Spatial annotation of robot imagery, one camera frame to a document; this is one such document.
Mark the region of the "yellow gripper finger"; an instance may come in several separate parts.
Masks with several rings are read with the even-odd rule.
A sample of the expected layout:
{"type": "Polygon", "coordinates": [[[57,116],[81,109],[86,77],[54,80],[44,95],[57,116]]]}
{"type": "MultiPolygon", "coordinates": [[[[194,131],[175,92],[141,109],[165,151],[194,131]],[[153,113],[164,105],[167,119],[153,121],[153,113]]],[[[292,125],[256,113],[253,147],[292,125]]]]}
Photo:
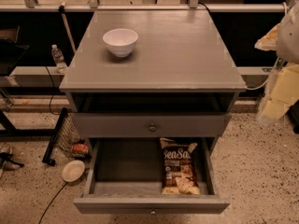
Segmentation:
{"type": "Polygon", "coordinates": [[[260,38],[254,48],[263,51],[275,51],[277,49],[279,23],[275,25],[266,35],[260,38]]]}

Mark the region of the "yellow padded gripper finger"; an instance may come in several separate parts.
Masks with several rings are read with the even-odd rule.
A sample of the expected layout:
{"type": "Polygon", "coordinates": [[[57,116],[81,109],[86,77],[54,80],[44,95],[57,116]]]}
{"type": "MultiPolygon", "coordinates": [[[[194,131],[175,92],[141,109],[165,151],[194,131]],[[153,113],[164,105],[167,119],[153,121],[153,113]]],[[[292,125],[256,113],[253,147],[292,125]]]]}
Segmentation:
{"type": "Polygon", "coordinates": [[[270,125],[281,119],[299,100],[299,64],[288,63],[275,69],[266,83],[265,95],[258,109],[258,121],[270,125]]]}

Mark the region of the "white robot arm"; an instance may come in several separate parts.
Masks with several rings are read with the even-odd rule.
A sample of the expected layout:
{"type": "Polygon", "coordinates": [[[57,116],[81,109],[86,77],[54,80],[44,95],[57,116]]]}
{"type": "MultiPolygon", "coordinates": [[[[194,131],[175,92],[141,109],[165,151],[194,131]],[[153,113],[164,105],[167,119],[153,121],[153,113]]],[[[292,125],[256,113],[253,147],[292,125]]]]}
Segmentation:
{"type": "Polygon", "coordinates": [[[299,2],[255,43],[254,48],[273,50],[278,56],[267,79],[257,116],[262,125],[270,125],[299,100],[299,2]]]}

